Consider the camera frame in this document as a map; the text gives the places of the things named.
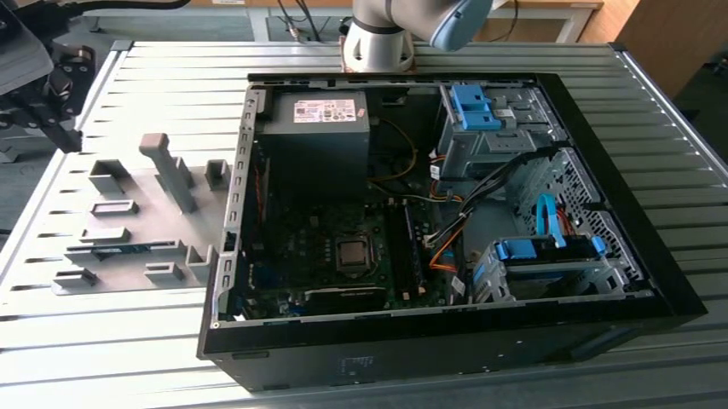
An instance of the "metal slotted table surface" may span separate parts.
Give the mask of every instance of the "metal slotted table surface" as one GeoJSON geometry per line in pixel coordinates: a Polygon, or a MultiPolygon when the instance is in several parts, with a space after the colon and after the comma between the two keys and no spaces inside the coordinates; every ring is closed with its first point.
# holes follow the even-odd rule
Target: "metal slotted table surface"
{"type": "MultiPolygon", "coordinates": [[[[80,118],[84,152],[56,154],[0,256],[0,401],[119,407],[725,407],[725,167],[627,53],[606,45],[421,47],[421,72],[557,72],[673,250],[709,314],[588,362],[251,395],[195,357],[204,289],[57,297],[99,158],[143,168],[144,132],[188,166],[232,162],[250,72],[337,72],[337,44],[118,43],[80,118]]],[[[423,356],[437,359],[437,353],[423,356]]]]}

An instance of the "blue cable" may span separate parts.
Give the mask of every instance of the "blue cable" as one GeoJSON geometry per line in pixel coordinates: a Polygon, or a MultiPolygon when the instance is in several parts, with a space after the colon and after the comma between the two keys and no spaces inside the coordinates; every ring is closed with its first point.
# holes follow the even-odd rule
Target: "blue cable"
{"type": "Polygon", "coordinates": [[[548,234],[552,236],[556,240],[556,247],[561,248],[566,246],[566,240],[564,239],[564,233],[561,232],[561,224],[558,223],[556,197],[550,193],[542,193],[538,197],[538,203],[536,205],[536,233],[538,235],[548,234]]]}

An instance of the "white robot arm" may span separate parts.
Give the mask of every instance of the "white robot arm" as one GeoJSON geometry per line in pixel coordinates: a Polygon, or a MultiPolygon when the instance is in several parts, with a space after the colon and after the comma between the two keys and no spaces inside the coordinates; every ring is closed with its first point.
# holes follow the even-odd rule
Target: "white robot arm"
{"type": "Polygon", "coordinates": [[[482,27],[493,0],[355,0],[343,62],[353,72],[406,71],[409,33],[446,51],[461,49],[482,27]]]}

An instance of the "ram slot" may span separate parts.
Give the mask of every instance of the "ram slot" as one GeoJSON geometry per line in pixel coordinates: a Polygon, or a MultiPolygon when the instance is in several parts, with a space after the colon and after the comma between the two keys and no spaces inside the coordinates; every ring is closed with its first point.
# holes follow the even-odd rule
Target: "ram slot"
{"type": "Polygon", "coordinates": [[[403,301],[419,294],[422,265],[414,257],[413,245],[417,239],[410,223],[407,205],[390,201],[385,206],[389,258],[394,276],[394,288],[403,301]]]}

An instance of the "blue drive bay bracket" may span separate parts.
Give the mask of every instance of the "blue drive bay bracket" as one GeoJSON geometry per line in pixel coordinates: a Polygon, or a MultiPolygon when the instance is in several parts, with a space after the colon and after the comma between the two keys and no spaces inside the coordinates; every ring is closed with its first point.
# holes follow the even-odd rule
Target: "blue drive bay bracket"
{"type": "Polygon", "coordinates": [[[464,119],[464,130],[500,130],[501,121],[490,111],[490,99],[478,85],[453,85],[453,105],[464,119]]]}

